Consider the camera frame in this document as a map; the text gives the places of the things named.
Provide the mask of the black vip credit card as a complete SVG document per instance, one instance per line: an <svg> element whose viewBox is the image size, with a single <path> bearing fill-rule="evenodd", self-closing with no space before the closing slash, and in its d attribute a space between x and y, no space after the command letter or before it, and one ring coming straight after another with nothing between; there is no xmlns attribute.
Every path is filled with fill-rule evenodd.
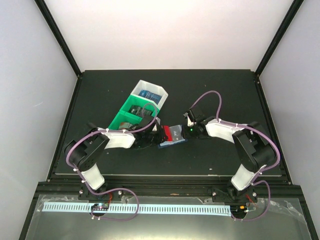
<svg viewBox="0 0 320 240"><path fill-rule="evenodd" d="M173 142L183 142L185 139L182 135L182 125L174 125L169 127Z"/></svg>

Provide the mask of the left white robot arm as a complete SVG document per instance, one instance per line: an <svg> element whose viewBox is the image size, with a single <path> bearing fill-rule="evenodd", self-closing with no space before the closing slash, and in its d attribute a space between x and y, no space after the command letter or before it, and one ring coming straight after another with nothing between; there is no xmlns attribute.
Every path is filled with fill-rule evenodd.
<svg viewBox="0 0 320 240"><path fill-rule="evenodd" d="M105 178L98 167L104 150L143 149L168 140L165 128L159 119L146 115L139 123L122 123L120 129L92 126L90 132L79 140L72 140L64 149L65 161L87 184L89 193L97 200L108 192Z"/></svg>

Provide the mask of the white card bin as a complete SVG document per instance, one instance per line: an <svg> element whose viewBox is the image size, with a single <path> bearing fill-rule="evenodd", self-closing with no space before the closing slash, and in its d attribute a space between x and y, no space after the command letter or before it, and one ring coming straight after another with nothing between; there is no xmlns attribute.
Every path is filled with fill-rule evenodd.
<svg viewBox="0 0 320 240"><path fill-rule="evenodd" d="M142 79L138 81L132 90L131 95L154 103L158 110L163 107L169 96L162 86L147 82Z"/></svg>

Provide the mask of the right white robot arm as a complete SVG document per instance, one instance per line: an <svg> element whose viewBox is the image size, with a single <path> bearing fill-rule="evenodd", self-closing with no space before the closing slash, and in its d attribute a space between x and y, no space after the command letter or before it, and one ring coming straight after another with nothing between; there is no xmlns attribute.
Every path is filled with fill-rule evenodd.
<svg viewBox="0 0 320 240"><path fill-rule="evenodd" d="M240 165L227 187L214 191L227 195L233 202L240 201L257 177L280 159L277 146L258 122L238 124L216 116L205 117L198 106L189 108L183 116L186 119L181 132L184 138L219 138L234 144Z"/></svg>

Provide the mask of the blue leather card holder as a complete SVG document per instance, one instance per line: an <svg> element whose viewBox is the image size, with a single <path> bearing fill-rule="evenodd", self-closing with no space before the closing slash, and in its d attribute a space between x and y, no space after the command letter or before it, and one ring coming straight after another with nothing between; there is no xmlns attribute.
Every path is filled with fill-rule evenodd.
<svg viewBox="0 0 320 240"><path fill-rule="evenodd" d="M180 144L180 143L184 143L184 142L187 142L188 140L185 139L184 141L181 141L181 142L173 142L173 141L164 141L162 143L160 143L158 145L158 148L161 149L161 148L166 148L166 147L170 147L170 146L173 146L173 145L176 145L176 144Z"/></svg>

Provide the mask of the green double card bin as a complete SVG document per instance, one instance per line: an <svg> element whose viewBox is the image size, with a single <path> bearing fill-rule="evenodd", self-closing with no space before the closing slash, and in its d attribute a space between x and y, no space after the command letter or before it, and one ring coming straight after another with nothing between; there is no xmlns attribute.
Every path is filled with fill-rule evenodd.
<svg viewBox="0 0 320 240"><path fill-rule="evenodd" d="M139 124L142 120L137 114L134 114L133 110L142 109L145 106L145 110L151 111L151 116L155 116L155 107L157 113L159 114L160 109L156 106L154 102L149 99L141 98L139 96L130 95L127 100L124 102L108 128L110 130L118 130L121 123L130 123L132 125Z"/></svg>

